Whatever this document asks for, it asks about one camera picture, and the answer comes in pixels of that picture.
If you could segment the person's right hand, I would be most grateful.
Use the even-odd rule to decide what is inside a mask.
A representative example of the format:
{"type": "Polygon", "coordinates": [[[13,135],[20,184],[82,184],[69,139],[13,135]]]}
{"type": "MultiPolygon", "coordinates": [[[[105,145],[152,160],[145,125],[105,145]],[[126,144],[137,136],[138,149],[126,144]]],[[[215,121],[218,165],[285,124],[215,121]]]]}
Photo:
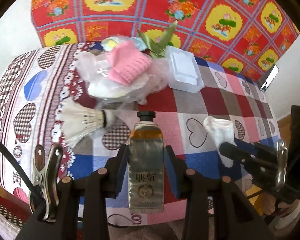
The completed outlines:
{"type": "Polygon", "coordinates": [[[279,204],[277,204],[276,203],[277,199],[271,194],[268,194],[266,192],[261,193],[260,197],[261,197],[262,212],[265,215],[273,214],[276,209],[279,209],[280,211],[286,210],[291,206],[291,204],[287,204],[285,202],[279,202],[279,204]]]}

